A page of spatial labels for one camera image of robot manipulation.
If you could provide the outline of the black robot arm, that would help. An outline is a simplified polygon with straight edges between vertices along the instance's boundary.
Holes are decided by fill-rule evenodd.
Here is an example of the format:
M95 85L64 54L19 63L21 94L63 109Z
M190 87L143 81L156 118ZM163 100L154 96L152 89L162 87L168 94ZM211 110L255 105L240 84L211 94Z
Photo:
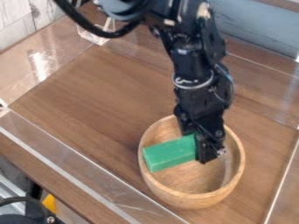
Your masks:
M224 150L224 111L234 101L234 80L223 65L226 41L208 0L92 0L122 22L146 23L172 62L174 114L183 135L192 135L196 159L206 164Z

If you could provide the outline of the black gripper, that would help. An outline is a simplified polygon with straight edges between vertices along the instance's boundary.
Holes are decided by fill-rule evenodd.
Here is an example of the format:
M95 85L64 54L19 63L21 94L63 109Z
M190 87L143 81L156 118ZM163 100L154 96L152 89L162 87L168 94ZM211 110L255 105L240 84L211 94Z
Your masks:
M232 103L234 83L222 60L210 62L200 48L171 50L174 109L182 134L194 134L196 159L206 165L224 152L226 109Z

